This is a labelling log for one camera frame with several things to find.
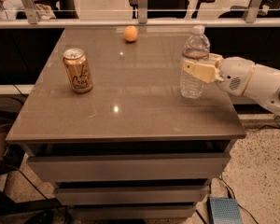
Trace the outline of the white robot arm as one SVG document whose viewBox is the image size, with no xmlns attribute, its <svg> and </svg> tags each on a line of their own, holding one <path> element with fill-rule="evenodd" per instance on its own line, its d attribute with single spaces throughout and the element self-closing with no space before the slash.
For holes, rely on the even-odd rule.
<svg viewBox="0 0 280 224">
<path fill-rule="evenodd" d="M 186 58 L 182 70 L 228 94 L 247 97 L 280 117 L 280 70 L 241 58 L 210 53 L 208 60 Z"/>
</svg>

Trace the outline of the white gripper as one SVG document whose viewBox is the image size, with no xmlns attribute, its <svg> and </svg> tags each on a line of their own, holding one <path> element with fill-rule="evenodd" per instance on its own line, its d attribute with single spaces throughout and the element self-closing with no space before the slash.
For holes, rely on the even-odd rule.
<svg viewBox="0 0 280 224">
<path fill-rule="evenodd" d="M 255 68 L 255 63 L 240 57 L 223 60 L 219 54 L 210 53 L 209 63 L 198 63 L 185 60 L 182 69 L 204 83 L 216 82 L 225 92 L 235 96 L 244 93 L 245 87 Z"/>
</svg>

